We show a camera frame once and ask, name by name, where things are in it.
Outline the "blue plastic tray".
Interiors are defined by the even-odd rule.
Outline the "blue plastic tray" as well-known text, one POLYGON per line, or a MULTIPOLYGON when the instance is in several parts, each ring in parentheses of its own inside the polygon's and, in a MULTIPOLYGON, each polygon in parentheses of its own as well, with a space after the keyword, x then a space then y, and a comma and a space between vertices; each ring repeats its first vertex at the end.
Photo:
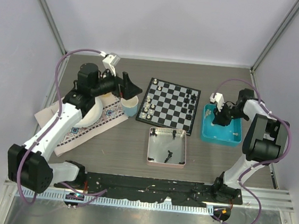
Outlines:
POLYGON ((202 114, 201 140, 203 142, 219 144, 229 147, 236 147, 242 142, 242 122, 241 119, 232 120, 228 126, 214 125, 212 123, 215 105, 207 104, 204 106, 202 114), (204 116, 206 110, 211 110, 211 114, 204 116))

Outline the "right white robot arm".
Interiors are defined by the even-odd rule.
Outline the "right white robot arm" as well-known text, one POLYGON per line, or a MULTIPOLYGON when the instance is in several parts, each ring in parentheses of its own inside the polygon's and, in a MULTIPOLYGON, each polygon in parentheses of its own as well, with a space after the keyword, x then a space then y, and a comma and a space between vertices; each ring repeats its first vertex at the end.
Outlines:
POLYGON ((215 179, 211 189, 215 201, 227 203, 240 195, 241 185, 258 169, 284 157, 289 148, 289 124, 274 116, 263 100, 254 97, 252 89, 240 90, 237 102, 231 106, 217 92, 211 95, 210 102, 216 105, 214 125, 226 127, 235 119, 251 123, 242 144, 242 155, 215 179))

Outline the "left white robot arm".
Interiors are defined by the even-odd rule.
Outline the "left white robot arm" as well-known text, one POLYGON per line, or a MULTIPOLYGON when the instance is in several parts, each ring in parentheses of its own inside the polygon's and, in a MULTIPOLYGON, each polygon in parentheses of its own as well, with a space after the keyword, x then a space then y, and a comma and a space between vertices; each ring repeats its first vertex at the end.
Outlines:
POLYGON ((73 89, 60 100, 58 112, 23 145, 13 144, 7 153, 8 177, 18 187, 35 193, 44 192, 49 185, 67 182, 80 189, 85 183, 85 167, 73 161, 49 164, 48 160, 64 136, 88 113, 97 110, 98 98, 107 93, 131 99, 143 91, 133 84, 128 73, 119 77, 110 72, 101 77, 96 64, 85 63, 78 71, 73 89))

